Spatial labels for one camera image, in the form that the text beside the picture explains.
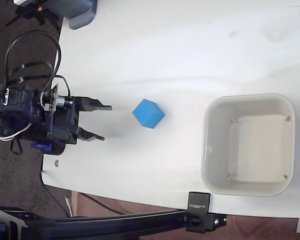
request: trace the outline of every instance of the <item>white tabletop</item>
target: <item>white tabletop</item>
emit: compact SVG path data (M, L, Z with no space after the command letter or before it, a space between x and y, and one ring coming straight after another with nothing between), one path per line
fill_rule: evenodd
M289 187L274 197L212 194L209 210L300 218L300 0L99 0L88 26L71 30L64 20L59 42L58 73L72 95L113 111L80 113L79 125L105 141L45 155L45 184L187 209L189 191L209 192L200 175L207 106L279 93L296 114ZM132 114L144 98L166 114L155 129Z

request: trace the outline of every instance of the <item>white bowl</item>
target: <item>white bowl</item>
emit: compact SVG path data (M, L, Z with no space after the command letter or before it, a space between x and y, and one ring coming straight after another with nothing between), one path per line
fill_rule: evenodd
M225 96L207 108L201 177L215 194L275 196L289 185L295 110L276 93Z

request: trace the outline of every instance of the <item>blue cube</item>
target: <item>blue cube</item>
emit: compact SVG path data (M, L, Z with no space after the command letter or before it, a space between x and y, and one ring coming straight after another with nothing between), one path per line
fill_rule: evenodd
M155 102L147 99L143 99L132 113L142 126L150 129L154 129L165 116Z

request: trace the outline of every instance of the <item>black cable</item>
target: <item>black cable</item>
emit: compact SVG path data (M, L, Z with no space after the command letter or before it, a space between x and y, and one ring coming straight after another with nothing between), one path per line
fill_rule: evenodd
M17 78L14 78L14 79L10 80L9 81L9 86L12 85L12 84L20 84L22 82L29 81L29 80L47 79L48 77L50 77L50 75L21 76L21 77L17 77Z
M99 202L98 200L95 200L94 198L90 197L89 195L87 195L87 194L85 194L85 193L80 192L80 194L81 194L82 196L85 196L86 198L90 199L91 201L95 202L96 204L99 204L101 207L103 207L103 208L105 208L105 209L107 209L107 210L109 210L109 211L111 211L111 212L113 212L113 213L115 213L115 214L125 215L124 213L122 213L122 212L120 212L120 211L114 210L114 209L112 209L112 208L110 208L110 207L108 207L108 206L102 204L102 203Z
M71 97L71 92L70 92L70 88L69 88L69 85L67 83L67 80L63 76L61 76L61 75L55 75L54 77L55 78L63 79L63 81L64 81L64 83L66 85L66 88L68 89L68 97Z
M42 99L42 96L44 94L44 92L46 91L46 89L50 86L50 84L52 83L52 80L54 79L59 67L60 67L60 63L61 63L61 48L60 48L60 45L58 43L58 40L52 36L51 34L45 32L45 31L39 31L39 30L34 30L34 31L29 31L29 32L26 32L20 36L18 36L11 44L10 46L8 47L7 51L6 51L6 55L5 55L5 81L4 81L4 84L3 84L3 87L2 87L2 90L0 91L0 95L4 98L4 94L6 93L6 89L7 89L7 86L9 85L9 57L10 57L10 53L11 53L11 50L12 48L14 47L14 45L22 38L26 37L26 36L29 36L29 35L43 35L43 36L46 36L48 37L49 39L51 39L53 41L53 43L55 44L56 46L56 53L58 55L58 58L57 58L57 62L56 62L56 65L55 65L55 69L53 70L51 76L49 77L49 79L46 81L46 83L44 84L44 87L41 91L41 94L40 94L40 99Z
M42 172L44 169L44 158L42 157L42 162L41 162L41 171L40 171L40 182L42 183L42 186L44 188L44 190L46 191L46 193L52 198L52 200L55 202L55 204L64 212L64 214L70 218L70 215L67 213L67 211L60 205L60 203L54 198L54 196L51 195L51 193L49 192L49 190L47 189L46 185L44 184L44 181L42 180Z
M53 72L53 68L51 66L51 64L47 61L32 61L26 64L22 64L20 66L15 67L13 70L11 70L9 72L9 77L11 77L12 75L14 75L16 72L26 69L26 68L31 68L31 67L35 67L35 66L40 66L40 65L44 65L47 66L50 70L50 75L52 75Z

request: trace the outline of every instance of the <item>brown floor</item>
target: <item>brown floor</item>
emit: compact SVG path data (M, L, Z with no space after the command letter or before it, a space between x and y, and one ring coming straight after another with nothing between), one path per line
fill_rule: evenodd
M102 204L126 214L150 213L168 208L92 196ZM72 192L72 208L76 216L115 216L80 193ZM142 240L300 240L295 218L228 216L227 226L205 234L184 229L143 236Z
M21 19L15 24L5 27L5 23L15 15L16 6L12 0L0 0L0 83L4 79L4 58L9 44L20 34L30 30L47 31L58 37L55 28L48 22L39 26L35 19ZM16 45L11 55L11 66L31 61L48 61L53 63L55 59L55 47L43 37L29 37L23 43ZM42 73L44 69L34 69L32 74ZM39 87L42 82L33 82L32 87ZM44 192L39 182L40 163L42 154L29 147L29 142L23 141L24 153L15 156L9 151L9 143L1 143L0 146L0 206L15 206L44 217L63 217L63 213ZM64 195L69 191L49 187L51 193L64 206ZM104 204L124 213L144 213L160 211L162 208L118 201L113 199L98 199ZM77 197L76 210L78 216L111 216L112 213L91 202L82 195ZM297 219L286 218L261 218L230 216L226 227L215 232L197 234L185 232L184 229L170 231L142 237L145 240L300 240L300 234L296 233Z

